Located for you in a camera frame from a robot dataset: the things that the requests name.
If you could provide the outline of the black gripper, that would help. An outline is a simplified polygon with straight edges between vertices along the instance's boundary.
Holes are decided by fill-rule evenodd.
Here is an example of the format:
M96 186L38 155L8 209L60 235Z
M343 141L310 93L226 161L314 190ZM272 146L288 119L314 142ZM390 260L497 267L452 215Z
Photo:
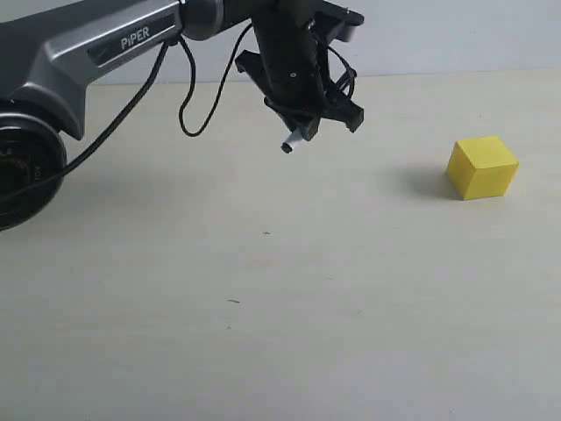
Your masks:
M330 46L333 32L343 27L336 21L253 21L259 51L244 50L234 60L266 106L285 125L297 125L306 141L323 119L341 122L350 132L364 122L364 109L351 100L351 65Z

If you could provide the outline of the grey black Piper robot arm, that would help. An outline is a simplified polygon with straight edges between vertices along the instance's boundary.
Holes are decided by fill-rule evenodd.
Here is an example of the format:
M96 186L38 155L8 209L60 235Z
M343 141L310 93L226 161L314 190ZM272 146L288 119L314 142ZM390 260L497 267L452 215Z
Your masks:
M322 120L355 132L364 120L353 94L356 71L330 76L334 40L348 41L361 14L327 1L80 1L1 25L1 226L42 211L66 175L120 126L152 87L167 51L236 25L257 52L234 47L228 61L250 77L289 129L282 149L311 140ZM136 96L72 161L61 135L81 139L87 87L157 48Z

